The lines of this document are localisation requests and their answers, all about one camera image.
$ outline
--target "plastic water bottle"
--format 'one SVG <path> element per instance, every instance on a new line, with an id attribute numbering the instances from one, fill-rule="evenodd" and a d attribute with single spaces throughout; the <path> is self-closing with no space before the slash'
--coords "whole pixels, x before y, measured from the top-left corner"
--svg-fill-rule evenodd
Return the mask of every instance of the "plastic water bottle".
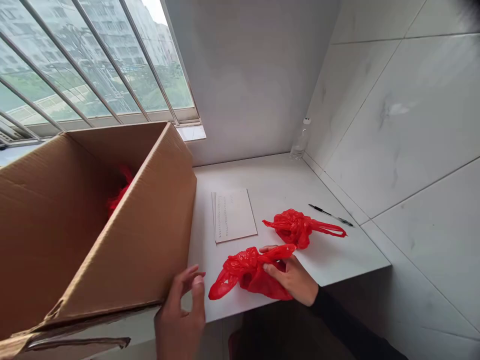
<path id="1" fill-rule="evenodd" d="M 290 159 L 300 160 L 307 148 L 310 139 L 310 123 L 312 121 L 309 117 L 303 119 L 303 124 L 293 139 L 293 144 L 290 150 Z"/>

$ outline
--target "window sill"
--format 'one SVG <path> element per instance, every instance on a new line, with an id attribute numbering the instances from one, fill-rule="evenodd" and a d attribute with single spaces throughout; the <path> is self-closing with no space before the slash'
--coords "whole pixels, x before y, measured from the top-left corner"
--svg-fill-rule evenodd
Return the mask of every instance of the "window sill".
<path id="1" fill-rule="evenodd" d="M 183 141 L 186 143 L 206 138 L 203 125 L 177 127 L 176 129 Z M 8 147 L 5 150 L 1 150 L 0 167 L 4 167 L 10 164 L 11 162 L 17 160 L 18 158 L 21 158 L 22 156 L 28 154 L 32 150 L 35 150 L 41 145 L 41 143 L 37 143 L 26 146 Z"/>

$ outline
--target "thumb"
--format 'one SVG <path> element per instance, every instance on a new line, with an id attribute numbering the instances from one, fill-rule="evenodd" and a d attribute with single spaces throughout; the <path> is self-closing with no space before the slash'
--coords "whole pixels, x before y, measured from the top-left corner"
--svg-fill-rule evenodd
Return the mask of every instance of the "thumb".
<path id="1" fill-rule="evenodd" d="M 191 295 L 193 299 L 191 314 L 205 321 L 205 283 L 203 276 L 199 275 L 193 279 Z"/>
<path id="2" fill-rule="evenodd" d="M 284 280 L 284 273 L 278 270 L 275 265 L 272 264 L 263 264 L 263 270 L 270 275 L 272 278 L 277 280 L 280 284 L 283 285 L 283 280 Z"/>

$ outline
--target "person's left hand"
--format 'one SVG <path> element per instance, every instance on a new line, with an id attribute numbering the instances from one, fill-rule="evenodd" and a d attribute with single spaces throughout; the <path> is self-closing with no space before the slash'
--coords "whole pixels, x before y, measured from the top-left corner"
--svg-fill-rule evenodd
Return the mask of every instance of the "person's left hand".
<path id="1" fill-rule="evenodd" d="M 173 279 L 165 304 L 155 315 L 156 357 L 161 360 L 193 360 L 205 327 L 204 272 L 194 265 Z M 180 300 L 191 289 L 191 312 Z"/>

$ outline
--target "red plastic bag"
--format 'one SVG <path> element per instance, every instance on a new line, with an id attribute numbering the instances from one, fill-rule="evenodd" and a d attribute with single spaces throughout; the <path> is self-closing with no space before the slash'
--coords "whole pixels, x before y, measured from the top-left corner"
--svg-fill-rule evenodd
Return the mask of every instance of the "red plastic bag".
<path id="1" fill-rule="evenodd" d="M 340 226 L 317 221 L 293 209 L 275 215 L 273 222 L 263 220 L 263 223 L 274 228 L 285 243 L 295 244 L 299 249 L 306 249 L 309 246 L 309 236 L 313 230 L 339 238 L 347 236 Z"/>
<path id="2" fill-rule="evenodd" d="M 120 190 L 117 196 L 111 197 L 107 200 L 106 205 L 108 207 L 108 218 L 112 216 L 114 213 L 115 209 L 117 208 L 118 204 L 120 203 L 120 200 L 124 197 L 125 193 L 129 189 L 130 184 L 134 180 L 134 177 L 132 176 L 132 172 L 130 171 L 129 167 L 126 165 L 120 165 L 120 171 L 125 177 L 126 180 L 126 185 Z"/>
<path id="3" fill-rule="evenodd" d="M 251 293 L 263 294 L 271 299 L 291 300 L 289 292 L 264 271 L 263 264 L 273 264 L 285 272 L 285 263 L 279 260 L 292 256 L 296 248 L 293 244 L 286 244 L 260 254 L 256 247 L 249 247 L 235 256 L 229 256 L 211 286 L 208 298 L 218 300 L 239 283 L 242 289 Z"/>

